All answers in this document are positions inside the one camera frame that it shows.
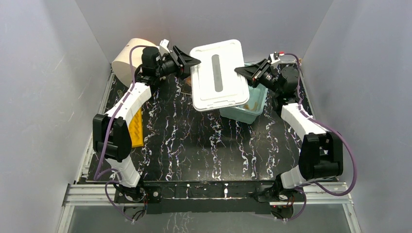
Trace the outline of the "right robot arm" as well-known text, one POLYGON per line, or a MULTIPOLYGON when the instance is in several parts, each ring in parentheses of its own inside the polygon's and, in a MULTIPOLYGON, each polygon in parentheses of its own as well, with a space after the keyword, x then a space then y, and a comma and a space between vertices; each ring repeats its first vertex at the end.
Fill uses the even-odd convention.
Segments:
POLYGON ((264 59, 257 64, 237 67, 235 72, 243 76, 252 87, 262 85, 273 91, 276 113, 287 122, 301 139, 298 165, 277 175, 274 196, 286 201, 293 189, 306 183, 332 178, 343 173, 343 143, 336 133, 326 130, 297 102, 300 89, 300 72, 285 67, 274 74, 272 64, 264 59))

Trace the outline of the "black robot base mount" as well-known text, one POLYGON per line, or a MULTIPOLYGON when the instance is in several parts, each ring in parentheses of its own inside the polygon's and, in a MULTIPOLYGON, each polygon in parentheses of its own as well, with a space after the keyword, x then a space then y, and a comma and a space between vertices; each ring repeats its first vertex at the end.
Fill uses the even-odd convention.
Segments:
POLYGON ((118 204, 147 204, 149 214, 174 212, 271 214, 277 209, 286 216, 293 205, 304 201, 295 189, 284 189, 275 181, 234 182, 143 182, 136 188, 116 184, 118 204))

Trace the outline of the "tan rubber tube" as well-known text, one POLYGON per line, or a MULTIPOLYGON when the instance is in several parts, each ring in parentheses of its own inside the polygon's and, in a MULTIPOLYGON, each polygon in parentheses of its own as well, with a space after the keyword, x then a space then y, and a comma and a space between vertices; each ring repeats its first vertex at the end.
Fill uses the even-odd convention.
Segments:
POLYGON ((248 111, 255 111, 257 107, 258 107, 258 103, 256 101, 254 102, 254 104, 247 103, 243 106, 243 108, 248 111))

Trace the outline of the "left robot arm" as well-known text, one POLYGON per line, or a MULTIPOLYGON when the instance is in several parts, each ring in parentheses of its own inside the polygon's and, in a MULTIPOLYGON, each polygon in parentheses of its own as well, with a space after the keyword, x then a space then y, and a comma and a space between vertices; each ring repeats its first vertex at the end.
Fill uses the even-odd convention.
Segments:
POLYGON ((184 80, 200 60, 189 56, 177 46, 172 50, 138 45, 129 52, 131 84, 123 97, 106 113, 96 114, 92 120, 93 149, 100 156, 93 179, 99 180, 108 170, 118 176, 118 184, 127 187, 126 195, 133 202, 143 200, 145 189, 139 185, 140 174, 131 159, 131 123, 138 110, 158 89, 163 77, 174 75, 184 80))

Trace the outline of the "white plastic bin lid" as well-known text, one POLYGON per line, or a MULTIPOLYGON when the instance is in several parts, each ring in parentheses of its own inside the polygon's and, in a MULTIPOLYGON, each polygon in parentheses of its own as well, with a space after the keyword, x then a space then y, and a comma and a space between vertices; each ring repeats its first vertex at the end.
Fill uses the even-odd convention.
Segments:
POLYGON ((201 61, 191 68, 192 104, 197 111, 247 103, 247 80, 235 72, 244 66, 240 41, 231 39, 194 47, 189 55, 201 61))

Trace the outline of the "teal plastic bin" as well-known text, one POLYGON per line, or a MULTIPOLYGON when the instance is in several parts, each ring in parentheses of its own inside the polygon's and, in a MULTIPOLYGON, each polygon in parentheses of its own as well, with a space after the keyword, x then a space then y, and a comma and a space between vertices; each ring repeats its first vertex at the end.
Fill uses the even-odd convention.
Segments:
POLYGON ((246 124, 252 124, 263 112, 268 89, 259 84, 253 88, 248 85, 249 100, 241 105, 224 107, 219 109, 222 117, 239 121, 246 124))

